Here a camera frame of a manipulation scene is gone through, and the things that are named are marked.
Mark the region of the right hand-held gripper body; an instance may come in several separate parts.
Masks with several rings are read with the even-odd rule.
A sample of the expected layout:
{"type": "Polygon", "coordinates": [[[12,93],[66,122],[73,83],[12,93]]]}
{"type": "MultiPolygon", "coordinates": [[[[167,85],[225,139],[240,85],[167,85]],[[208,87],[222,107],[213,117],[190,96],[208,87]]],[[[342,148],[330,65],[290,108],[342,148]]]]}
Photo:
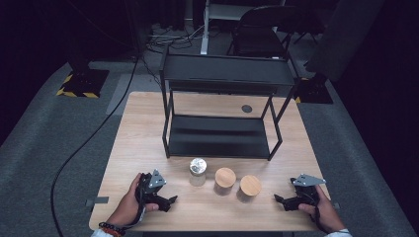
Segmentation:
{"type": "Polygon", "coordinates": [[[296,193],[296,197],[293,199],[295,206],[299,206],[301,203],[317,205],[319,196],[316,186],[325,184],[326,181],[307,174],[300,174],[297,178],[291,178],[291,183],[296,193]]]}

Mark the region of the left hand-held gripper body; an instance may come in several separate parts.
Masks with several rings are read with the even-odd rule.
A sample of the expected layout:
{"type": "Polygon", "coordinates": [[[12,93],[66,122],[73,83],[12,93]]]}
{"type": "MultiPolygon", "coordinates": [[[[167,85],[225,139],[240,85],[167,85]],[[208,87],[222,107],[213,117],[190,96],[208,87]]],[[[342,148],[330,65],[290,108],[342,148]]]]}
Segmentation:
{"type": "Polygon", "coordinates": [[[166,202],[158,192],[166,184],[164,178],[157,169],[153,173],[142,174],[135,190],[135,198],[140,204],[157,203],[163,205],[166,202]]]}

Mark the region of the silver metal cup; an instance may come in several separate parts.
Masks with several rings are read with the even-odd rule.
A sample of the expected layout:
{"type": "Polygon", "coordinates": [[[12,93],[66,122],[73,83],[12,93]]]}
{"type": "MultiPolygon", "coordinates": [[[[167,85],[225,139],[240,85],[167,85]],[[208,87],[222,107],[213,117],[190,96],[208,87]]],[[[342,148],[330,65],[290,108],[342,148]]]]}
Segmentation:
{"type": "Polygon", "coordinates": [[[190,184],[201,187],[207,179],[207,162],[203,158],[195,158],[190,162],[190,184]]]}

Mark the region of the black metal two-tier rack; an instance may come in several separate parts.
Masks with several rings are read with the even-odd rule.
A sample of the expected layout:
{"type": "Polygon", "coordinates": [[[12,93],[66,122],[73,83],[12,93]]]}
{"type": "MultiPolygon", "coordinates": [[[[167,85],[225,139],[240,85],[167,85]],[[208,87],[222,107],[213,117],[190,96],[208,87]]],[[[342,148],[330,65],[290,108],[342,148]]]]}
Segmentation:
{"type": "Polygon", "coordinates": [[[225,157],[270,161],[283,142],[280,119],[300,79],[285,60],[171,53],[159,67],[166,156],[225,157]],[[175,112],[174,92],[267,98],[257,117],[210,116],[175,112]]]}

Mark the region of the person's right hand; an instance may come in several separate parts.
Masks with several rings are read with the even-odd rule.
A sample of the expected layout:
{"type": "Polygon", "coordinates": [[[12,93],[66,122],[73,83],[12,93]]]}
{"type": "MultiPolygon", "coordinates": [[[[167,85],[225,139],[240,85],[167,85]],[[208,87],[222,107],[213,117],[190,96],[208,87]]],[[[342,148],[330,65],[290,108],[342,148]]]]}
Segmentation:
{"type": "Polygon", "coordinates": [[[333,207],[330,199],[319,186],[316,186],[316,190],[319,196],[317,206],[301,203],[298,209],[313,217],[319,224],[320,229],[327,234],[345,229],[346,226],[333,207]]]}

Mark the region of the person's left hand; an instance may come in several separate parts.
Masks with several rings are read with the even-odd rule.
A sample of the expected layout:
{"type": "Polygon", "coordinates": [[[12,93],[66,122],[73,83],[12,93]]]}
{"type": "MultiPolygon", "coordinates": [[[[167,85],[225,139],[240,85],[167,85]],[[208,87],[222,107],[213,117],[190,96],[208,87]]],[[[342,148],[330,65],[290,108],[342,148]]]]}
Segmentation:
{"type": "Polygon", "coordinates": [[[141,212],[138,210],[139,203],[135,198],[135,190],[138,186],[140,178],[141,173],[138,173],[130,184],[127,193],[123,196],[117,208],[108,218],[107,223],[116,226],[126,226],[132,224],[135,221],[137,213],[141,212]]]}

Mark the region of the black stand base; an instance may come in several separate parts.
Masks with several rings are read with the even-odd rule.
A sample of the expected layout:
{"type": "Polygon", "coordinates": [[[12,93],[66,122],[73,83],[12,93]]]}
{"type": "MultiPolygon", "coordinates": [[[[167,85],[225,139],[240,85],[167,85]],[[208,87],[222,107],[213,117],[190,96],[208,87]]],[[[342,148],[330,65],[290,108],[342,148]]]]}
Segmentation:
{"type": "Polygon", "coordinates": [[[294,94],[297,103],[332,104],[333,100],[326,88],[327,77],[316,73],[311,78],[302,78],[294,94]]]}

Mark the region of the black base with yellow stripes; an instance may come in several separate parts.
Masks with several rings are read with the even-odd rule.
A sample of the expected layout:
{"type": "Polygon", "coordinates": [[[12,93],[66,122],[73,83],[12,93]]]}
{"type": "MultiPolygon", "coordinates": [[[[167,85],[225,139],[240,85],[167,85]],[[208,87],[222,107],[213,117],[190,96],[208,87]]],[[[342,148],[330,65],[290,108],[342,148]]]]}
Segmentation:
{"type": "Polygon", "coordinates": [[[71,71],[64,79],[57,96],[97,99],[109,75],[109,70],[90,69],[85,73],[71,71]]]}

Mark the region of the white metal stand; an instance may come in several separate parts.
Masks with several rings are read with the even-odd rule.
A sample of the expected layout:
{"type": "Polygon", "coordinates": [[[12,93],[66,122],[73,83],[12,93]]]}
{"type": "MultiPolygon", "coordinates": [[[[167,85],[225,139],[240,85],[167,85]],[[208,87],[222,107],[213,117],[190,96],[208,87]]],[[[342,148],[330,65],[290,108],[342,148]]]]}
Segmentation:
{"type": "Polygon", "coordinates": [[[251,9],[251,6],[215,4],[211,3],[210,0],[206,0],[204,9],[204,32],[202,36],[201,54],[208,53],[210,40],[210,20],[239,21],[241,17],[251,9]]]}

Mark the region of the dark grey curtain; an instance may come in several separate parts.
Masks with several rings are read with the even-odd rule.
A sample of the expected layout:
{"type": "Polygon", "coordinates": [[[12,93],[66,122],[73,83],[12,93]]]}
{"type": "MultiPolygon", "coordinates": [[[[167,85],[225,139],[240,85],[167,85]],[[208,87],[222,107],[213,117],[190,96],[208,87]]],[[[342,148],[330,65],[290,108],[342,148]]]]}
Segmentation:
{"type": "Polygon", "coordinates": [[[366,38],[384,1],[340,0],[306,70],[338,81],[366,38]]]}

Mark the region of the black folding chair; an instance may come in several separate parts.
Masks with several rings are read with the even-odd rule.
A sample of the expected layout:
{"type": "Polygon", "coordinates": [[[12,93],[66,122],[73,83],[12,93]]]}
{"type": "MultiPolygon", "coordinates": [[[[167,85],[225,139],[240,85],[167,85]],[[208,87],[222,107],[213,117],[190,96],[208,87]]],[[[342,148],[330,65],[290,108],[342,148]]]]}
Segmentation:
{"type": "Polygon", "coordinates": [[[295,33],[318,35],[325,30],[313,9],[267,5],[247,11],[232,30],[227,55],[289,59],[295,33]]]}

